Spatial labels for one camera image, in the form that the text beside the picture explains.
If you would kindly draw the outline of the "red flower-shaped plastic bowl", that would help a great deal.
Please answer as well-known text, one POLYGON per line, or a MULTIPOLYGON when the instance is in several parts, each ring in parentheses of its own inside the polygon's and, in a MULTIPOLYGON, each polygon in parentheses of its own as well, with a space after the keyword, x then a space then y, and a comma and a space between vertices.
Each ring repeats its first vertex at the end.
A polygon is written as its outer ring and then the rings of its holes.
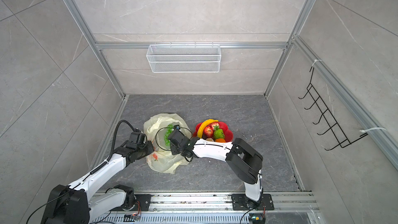
MULTIPOLYGON (((219 122, 219 125, 220 125, 220 129, 222 129, 224 131, 226 142, 227 143, 228 142, 232 142, 232 140, 233 140, 233 132, 229 129, 229 127, 228 127, 228 125, 226 123, 224 123, 222 121, 218 121, 218 122, 219 122)), ((197 124, 197 126, 195 128, 195 132, 193 133, 193 136, 197 136, 197 131, 198 131, 198 129, 199 129, 201 124, 202 124, 202 122, 197 124)))

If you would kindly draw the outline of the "green fake fruit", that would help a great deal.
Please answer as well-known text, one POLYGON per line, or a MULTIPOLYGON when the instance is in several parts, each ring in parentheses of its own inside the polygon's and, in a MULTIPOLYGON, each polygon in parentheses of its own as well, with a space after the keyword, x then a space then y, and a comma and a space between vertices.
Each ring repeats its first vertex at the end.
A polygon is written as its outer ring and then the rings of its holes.
POLYGON ((222 129, 214 130, 213 131, 213 138, 214 138, 214 140, 225 139, 224 131, 222 129))

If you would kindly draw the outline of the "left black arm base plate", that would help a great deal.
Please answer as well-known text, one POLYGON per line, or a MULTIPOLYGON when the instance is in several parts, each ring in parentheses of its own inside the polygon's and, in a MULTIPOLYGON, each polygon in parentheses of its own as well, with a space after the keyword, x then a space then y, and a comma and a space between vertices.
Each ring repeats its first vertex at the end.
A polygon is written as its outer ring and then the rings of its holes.
POLYGON ((149 211, 152 195, 138 194, 127 198, 127 204, 115 207, 112 211, 149 211))

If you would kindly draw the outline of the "red fake apple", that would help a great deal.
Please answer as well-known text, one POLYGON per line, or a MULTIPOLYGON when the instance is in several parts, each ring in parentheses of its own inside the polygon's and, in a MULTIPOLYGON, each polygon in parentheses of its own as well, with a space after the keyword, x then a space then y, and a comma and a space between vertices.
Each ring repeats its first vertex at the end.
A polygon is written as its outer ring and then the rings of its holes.
POLYGON ((210 127, 212 128, 213 131, 220 129, 219 122, 213 122, 210 124, 210 127))

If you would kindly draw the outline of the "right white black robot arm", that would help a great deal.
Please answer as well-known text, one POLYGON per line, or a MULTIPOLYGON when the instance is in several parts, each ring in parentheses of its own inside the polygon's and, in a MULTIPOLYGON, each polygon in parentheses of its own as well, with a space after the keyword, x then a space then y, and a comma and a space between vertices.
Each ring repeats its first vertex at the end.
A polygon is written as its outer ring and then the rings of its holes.
POLYGON ((188 138, 180 128, 175 128, 168 140, 173 155, 181 155, 187 159, 211 158, 226 162, 244 182, 247 201, 260 203, 263 157, 244 140, 237 138, 233 142, 217 143, 196 136, 188 138))

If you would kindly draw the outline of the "cream plastic bag orange print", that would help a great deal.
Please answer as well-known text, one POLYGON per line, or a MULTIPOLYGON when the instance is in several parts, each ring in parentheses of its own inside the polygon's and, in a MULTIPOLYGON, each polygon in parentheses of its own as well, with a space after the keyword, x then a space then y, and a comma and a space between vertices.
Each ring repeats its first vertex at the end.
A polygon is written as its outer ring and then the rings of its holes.
POLYGON ((149 141, 152 142, 154 153, 147 156, 149 167, 160 173, 174 174, 177 167, 187 165, 188 161, 181 155, 172 155, 170 147, 166 147, 164 143, 165 128, 172 124, 179 125, 182 133, 190 138, 192 133, 186 122, 178 114, 158 114, 152 116, 144 123, 144 133, 149 141))

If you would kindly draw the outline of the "green fake grape bunch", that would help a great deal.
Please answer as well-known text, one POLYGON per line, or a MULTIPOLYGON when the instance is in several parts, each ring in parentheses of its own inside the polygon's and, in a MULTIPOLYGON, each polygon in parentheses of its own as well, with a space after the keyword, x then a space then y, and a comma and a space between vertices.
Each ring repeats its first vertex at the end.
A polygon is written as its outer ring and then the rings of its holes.
POLYGON ((170 134, 174 131, 174 126, 172 124, 169 124, 166 128, 165 128, 165 134, 164 134, 164 143, 166 147, 170 147, 170 140, 169 140, 169 136, 170 134))

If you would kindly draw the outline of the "red fake strawberry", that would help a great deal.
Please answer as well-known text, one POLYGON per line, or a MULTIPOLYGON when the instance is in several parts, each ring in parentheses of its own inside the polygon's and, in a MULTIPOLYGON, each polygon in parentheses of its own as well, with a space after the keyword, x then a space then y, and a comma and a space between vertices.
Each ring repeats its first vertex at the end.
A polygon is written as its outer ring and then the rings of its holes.
POLYGON ((213 136, 213 129, 210 126, 206 126, 203 130, 203 135, 206 136, 207 138, 211 138, 213 136))

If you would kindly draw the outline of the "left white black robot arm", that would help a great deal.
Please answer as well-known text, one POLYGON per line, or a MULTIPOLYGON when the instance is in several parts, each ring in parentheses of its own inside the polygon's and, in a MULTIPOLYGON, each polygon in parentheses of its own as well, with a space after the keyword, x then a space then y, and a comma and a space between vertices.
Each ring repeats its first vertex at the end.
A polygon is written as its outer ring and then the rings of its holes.
POLYGON ((99 197, 95 193, 118 172, 153 152, 153 145, 144 133, 132 132, 110 159, 69 185, 53 188, 41 223, 88 224, 114 208, 127 211, 136 208, 132 187, 117 185, 99 197))

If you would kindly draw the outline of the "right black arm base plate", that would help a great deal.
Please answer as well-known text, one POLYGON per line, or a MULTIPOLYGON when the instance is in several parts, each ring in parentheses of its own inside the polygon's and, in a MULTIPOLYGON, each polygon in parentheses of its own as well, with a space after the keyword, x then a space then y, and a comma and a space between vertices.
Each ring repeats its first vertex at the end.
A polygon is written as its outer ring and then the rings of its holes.
POLYGON ((245 194, 232 194, 232 206, 235 211, 258 210, 273 211, 275 209, 272 196, 262 194, 258 201, 249 199, 245 194))

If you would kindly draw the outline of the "yellow fake banana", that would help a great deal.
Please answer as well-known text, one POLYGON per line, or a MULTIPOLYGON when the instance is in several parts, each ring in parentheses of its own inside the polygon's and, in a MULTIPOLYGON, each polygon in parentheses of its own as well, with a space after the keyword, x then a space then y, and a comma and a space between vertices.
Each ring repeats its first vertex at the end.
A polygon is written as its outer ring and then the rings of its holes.
POLYGON ((208 120, 205 120, 204 122, 202 122, 202 124, 200 125, 200 127, 197 131, 197 136, 199 138, 202 138, 205 127, 213 122, 218 122, 218 120, 208 119, 208 120))

